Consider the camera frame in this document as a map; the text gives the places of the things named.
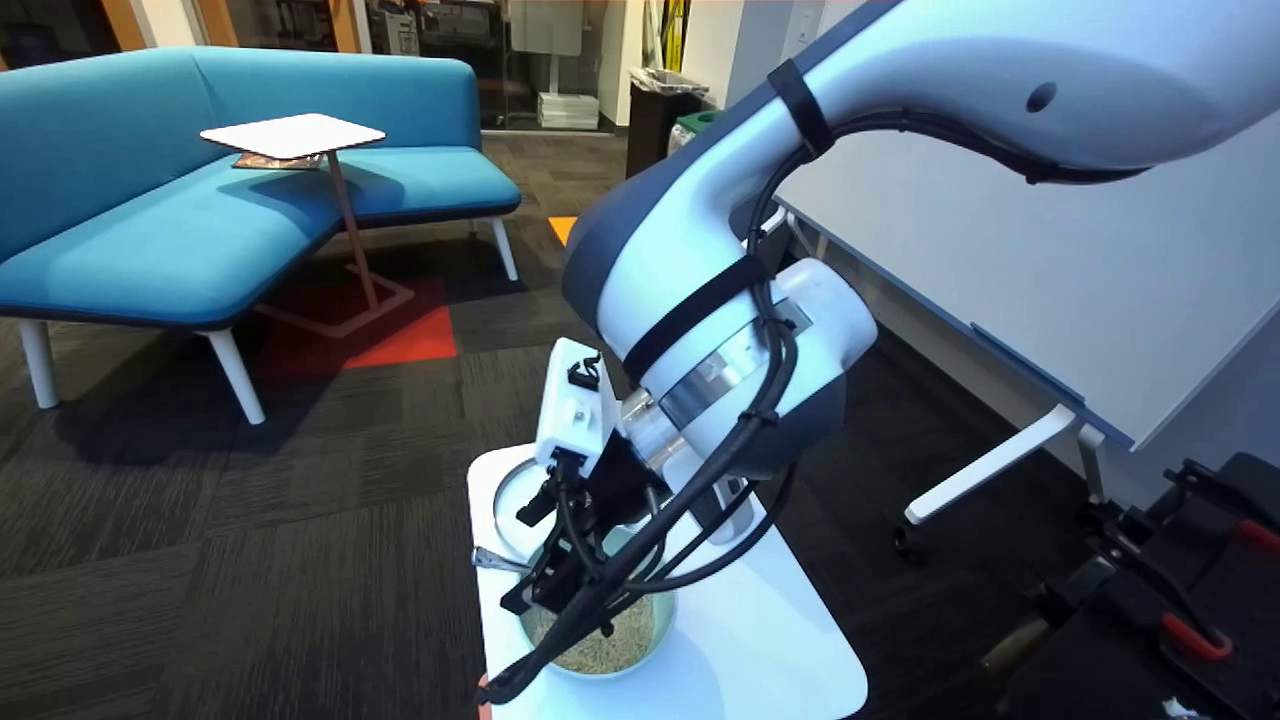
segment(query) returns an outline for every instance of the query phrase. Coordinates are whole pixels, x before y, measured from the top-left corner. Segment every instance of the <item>floor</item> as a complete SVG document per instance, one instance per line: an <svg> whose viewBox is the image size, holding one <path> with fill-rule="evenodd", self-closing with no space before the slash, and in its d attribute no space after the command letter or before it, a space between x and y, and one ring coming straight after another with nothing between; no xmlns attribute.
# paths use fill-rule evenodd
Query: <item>floor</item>
<svg viewBox="0 0 1280 720"><path fill-rule="evenodd" d="M0 329L0 714L472 714L465 466L532 437L548 344L590 337L544 217L625 168L619 135L486 149L525 189L525 281L468 229L386 232L373 261L444 287L453 359L270 382L274 422L246 427L201 341L92 325L56 325L65 407L33 413ZM782 522L874 672L865 714L993 714L978 658L1090 551L1083 488L1031 455L906 551L906 499L1004 427L893 337L847 415Z"/></svg>

